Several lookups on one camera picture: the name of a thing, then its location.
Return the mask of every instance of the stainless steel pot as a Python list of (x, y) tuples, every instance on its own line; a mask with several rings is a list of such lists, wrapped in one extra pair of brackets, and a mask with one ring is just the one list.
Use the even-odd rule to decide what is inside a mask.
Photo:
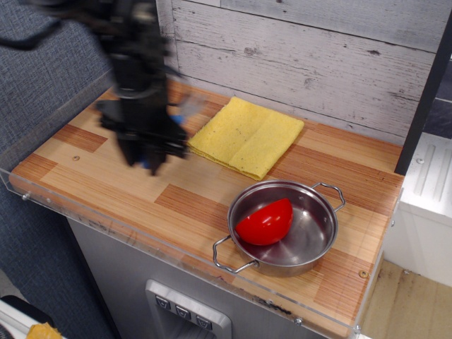
[[(333, 208), (315, 190), (317, 186), (335, 189), (341, 204)], [(248, 215), (276, 200), (288, 198), (292, 203), (293, 221), (289, 233), (275, 244), (256, 246), (243, 241), (235, 232), (236, 225)], [(336, 212), (345, 205), (342, 191), (333, 185), (319, 182), (312, 187), (287, 180), (269, 180), (248, 187), (232, 202), (227, 214), (230, 235), (213, 245), (213, 262), (216, 266), (238, 273), (253, 266), (260, 273), (291, 277), (311, 270), (331, 248), (338, 233)], [(217, 247), (232, 239), (240, 254), (248, 261), (233, 269), (217, 260)]]

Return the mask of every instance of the pot handle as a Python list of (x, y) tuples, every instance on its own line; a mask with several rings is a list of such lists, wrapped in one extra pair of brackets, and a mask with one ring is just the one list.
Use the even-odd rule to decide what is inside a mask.
[(242, 270), (244, 270), (245, 268), (248, 268), (249, 266), (255, 265), (256, 267), (259, 267), (259, 262), (257, 260), (253, 260), (250, 261), (249, 263), (245, 263), (242, 267), (239, 267), (237, 270), (230, 268), (229, 266), (226, 265), (222, 265), (221, 263), (218, 262), (217, 260), (217, 246), (219, 244), (221, 244), (222, 242), (225, 242), (226, 240), (231, 239), (231, 236), (228, 235), (227, 237), (218, 240), (216, 243), (214, 243), (213, 245), (213, 262), (215, 263), (216, 266), (218, 266), (219, 268), (222, 268), (223, 270), (227, 270), (231, 273), (238, 273)]
[(342, 201), (342, 203), (341, 203), (338, 207), (336, 207), (336, 208), (334, 209), (334, 212), (339, 211), (342, 207), (345, 206), (344, 195), (342, 194), (342, 191), (340, 190), (339, 187), (336, 187), (336, 186), (333, 186), (333, 185), (330, 185), (330, 184), (325, 184), (324, 182), (318, 182), (317, 184), (313, 185), (311, 188), (314, 189), (314, 188), (316, 188), (318, 185), (328, 187), (329, 189), (335, 189), (335, 190), (339, 193), (339, 198), (340, 198), (340, 200)]

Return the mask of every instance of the wooden countertop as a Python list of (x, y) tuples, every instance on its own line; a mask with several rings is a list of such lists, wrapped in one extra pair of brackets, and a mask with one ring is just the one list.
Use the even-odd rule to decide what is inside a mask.
[[(171, 89), (176, 100), (181, 86), (173, 83)], [(184, 125), (191, 135), (229, 100), (195, 91), (205, 95), (207, 103)], [(107, 92), (101, 98), (114, 96)], [(301, 316), (304, 324), (331, 337), (348, 336), (371, 281), (358, 273), (370, 273), (376, 265), (400, 193), (403, 177), (393, 173), (400, 147), (305, 121), (265, 180), (290, 179), (309, 186), (325, 182), (341, 188), (347, 204), (337, 213), (335, 244), (317, 267), (297, 277), (268, 277), (253, 268), (233, 275), (213, 265), (212, 245), (228, 235), (229, 204), (256, 182), (197, 155), (171, 157), (152, 177), (146, 169), (125, 164), (114, 134), (100, 127), (99, 117), (93, 105), (81, 112), (14, 169), (12, 185), (91, 227), (172, 258), (233, 292), (251, 295), (274, 312)], [(340, 204), (334, 190), (319, 191), (333, 207)], [(231, 241), (218, 251), (220, 262), (244, 264)]]

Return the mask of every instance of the yellow sponge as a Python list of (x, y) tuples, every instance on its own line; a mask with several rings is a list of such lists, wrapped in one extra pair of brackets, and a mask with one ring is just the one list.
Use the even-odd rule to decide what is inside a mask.
[(38, 323), (30, 327), (27, 339), (62, 339), (60, 332), (52, 328), (49, 323)]
[(233, 97), (188, 145), (195, 154), (262, 180), (303, 126), (301, 120)]

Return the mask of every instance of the red object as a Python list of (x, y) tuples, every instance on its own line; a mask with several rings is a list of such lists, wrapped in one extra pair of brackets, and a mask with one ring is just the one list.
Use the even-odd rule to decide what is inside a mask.
[(244, 218), (235, 231), (250, 244), (274, 244), (289, 232), (293, 216), (290, 200), (280, 199)]

